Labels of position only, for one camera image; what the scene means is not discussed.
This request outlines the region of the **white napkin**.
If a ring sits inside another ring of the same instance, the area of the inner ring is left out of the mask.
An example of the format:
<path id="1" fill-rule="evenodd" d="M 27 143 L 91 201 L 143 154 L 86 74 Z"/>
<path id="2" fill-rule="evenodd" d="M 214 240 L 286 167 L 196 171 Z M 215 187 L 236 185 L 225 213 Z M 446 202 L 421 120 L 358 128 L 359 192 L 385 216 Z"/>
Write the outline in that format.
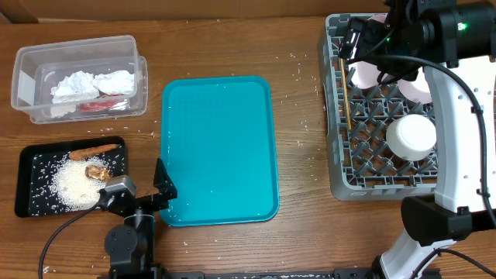
<path id="1" fill-rule="evenodd" d="M 93 85 L 94 78 L 93 74 L 83 71 L 65 77 L 56 87 L 51 88 L 52 103 L 78 102 L 97 98 L 100 92 Z"/>
<path id="2" fill-rule="evenodd" d="M 128 71 L 96 75 L 92 84 L 107 95 L 131 95 L 135 91 L 135 76 Z"/>

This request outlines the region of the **pale green bowl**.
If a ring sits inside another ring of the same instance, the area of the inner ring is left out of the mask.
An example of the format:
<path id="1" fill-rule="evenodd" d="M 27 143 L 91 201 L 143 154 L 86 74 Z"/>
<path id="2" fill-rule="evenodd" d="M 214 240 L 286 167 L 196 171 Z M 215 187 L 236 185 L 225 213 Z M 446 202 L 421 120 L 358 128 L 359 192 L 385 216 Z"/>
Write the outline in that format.
<path id="1" fill-rule="evenodd" d="M 389 149 L 403 160 L 426 158 L 436 145 L 436 127 L 422 115 L 406 115 L 394 120 L 387 128 Z"/>

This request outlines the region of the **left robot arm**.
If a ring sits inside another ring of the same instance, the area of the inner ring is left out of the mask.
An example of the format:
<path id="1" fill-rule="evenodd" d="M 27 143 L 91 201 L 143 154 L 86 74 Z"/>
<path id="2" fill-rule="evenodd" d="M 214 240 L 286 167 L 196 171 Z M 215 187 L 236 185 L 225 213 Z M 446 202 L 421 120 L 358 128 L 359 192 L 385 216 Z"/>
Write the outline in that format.
<path id="1" fill-rule="evenodd" d="M 169 201 L 177 198 L 177 189 L 161 159 L 153 186 L 157 193 L 137 198 L 131 178 L 121 175 L 109 179 L 99 191 L 98 206 L 123 217 L 123 224 L 112 228 L 104 241 L 110 278 L 169 278 L 164 266 L 154 260 L 155 213 L 169 207 Z"/>

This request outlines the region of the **wooden chopstick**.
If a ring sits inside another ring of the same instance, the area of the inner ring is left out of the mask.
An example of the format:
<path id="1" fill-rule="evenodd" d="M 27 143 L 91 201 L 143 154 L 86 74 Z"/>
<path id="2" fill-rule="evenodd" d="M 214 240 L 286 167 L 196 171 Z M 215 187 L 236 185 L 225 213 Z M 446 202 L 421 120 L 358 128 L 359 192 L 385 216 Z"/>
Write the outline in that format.
<path id="1" fill-rule="evenodd" d="M 342 79 L 342 86 L 343 86 L 343 99 L 344 99 L 344 107 L 345 107 L 345 113 L 346 113 L 346 123 L 348 127 L 348 131 L 351 131 L 352 129 L 352 124 L 351 124 L 351 119 L 350 119 L 350 104 L 348 100 L 348 89 L 347 89 L 347 82 L 346 82 L 346 67 L 344 63 L 344 59 L 340 58 L 339 59 L 340 63 L 340 70 L 341 70 L 341 79 Z"/>

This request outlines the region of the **large pink plate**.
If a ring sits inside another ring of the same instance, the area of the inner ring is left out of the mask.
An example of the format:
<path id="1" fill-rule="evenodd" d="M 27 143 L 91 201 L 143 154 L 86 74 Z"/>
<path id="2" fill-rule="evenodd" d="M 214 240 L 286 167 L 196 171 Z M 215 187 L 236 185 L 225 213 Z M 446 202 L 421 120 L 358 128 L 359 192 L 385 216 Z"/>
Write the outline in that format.
<path id="1" fill-rule="evenodd" d="M 392 30 L 384 31 L 382 33 L 382 37 L 379 41 L 366 43 L 364 48 L 361 48 L 360 51 L 357 51 L 358 42 L 360 38 L 360 34 L 358 33 L 358 29 L 353 29 L 353 35 L 351 36 L 352 42 L 355 43 L 352 50 L 352 58 L 362 58 L 370 56 L 371 53 L 380 48 L 387 39 L 391 36 Z M 351 77 L 351 82 L 357 86 L 359 89 L 368 89 L 378 85 L 376 81 L 380 71 L 373 64 L 369 64 L 365 61 L 359 61 L 356 63 L 349 63 L 350 69 L 354 69 L 353 76 Z"/>

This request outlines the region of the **gold foil wrapper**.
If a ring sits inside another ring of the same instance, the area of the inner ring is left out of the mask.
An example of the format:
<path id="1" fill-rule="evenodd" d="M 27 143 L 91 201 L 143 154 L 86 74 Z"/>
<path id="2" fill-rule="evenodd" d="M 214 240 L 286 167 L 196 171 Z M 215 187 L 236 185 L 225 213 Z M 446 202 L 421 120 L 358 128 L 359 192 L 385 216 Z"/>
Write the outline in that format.
<path id="1" fill-rule="evenodd" d="M 112 174 L 108 168 L 96 165 L 87 166 L 85 169 L 85 175 L 88 178 L 99 181 L 108 181 L 112 178 Z"/>

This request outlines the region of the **red snack wrapper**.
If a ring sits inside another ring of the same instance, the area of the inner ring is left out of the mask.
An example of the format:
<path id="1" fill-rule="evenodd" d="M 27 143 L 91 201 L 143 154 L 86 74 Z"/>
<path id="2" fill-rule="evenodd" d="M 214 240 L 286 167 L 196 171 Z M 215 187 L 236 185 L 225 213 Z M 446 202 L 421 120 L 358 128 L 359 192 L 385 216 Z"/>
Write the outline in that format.
<path id="1" fill-rule="evenodd" d="M 79 106 L 80 112 L 104 112 L 104 111 L 117 111 L 125 110 L 129 107 L 129 101 L 124 100 L 111 100 L 105 102 L 91 102 Z"/>

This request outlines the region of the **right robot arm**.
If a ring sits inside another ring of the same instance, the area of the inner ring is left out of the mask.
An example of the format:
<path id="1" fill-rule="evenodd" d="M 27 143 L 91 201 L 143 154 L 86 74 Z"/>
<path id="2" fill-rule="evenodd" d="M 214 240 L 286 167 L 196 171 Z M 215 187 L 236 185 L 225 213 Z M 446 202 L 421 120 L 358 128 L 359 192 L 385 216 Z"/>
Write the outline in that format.
<path id="1" fill-rule="evenodd" d="M 438 174 L 430 195 L 401 203 L 404 231 L 371 278 L 420 278 L 471 233 L 495 227 L 495 6 L 391 1 L 383 22 L 350 19 L 339 56 L 392 80 L 423 72 L 434 107 Z"/>

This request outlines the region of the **orange carrot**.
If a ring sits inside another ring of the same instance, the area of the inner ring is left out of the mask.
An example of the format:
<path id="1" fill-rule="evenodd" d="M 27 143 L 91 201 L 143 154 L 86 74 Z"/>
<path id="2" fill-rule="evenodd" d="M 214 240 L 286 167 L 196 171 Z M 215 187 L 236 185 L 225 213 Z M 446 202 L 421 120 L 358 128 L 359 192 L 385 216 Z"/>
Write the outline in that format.
<path id="1" fill-rule="evenodd" d="M 74 150 L 69 153 L 71 160 L 86 160 L 89 157 L 99 155 L 100 153 L 108 152 L 119 148 L 119 144 L 106 144 L 86 149 Z"/>

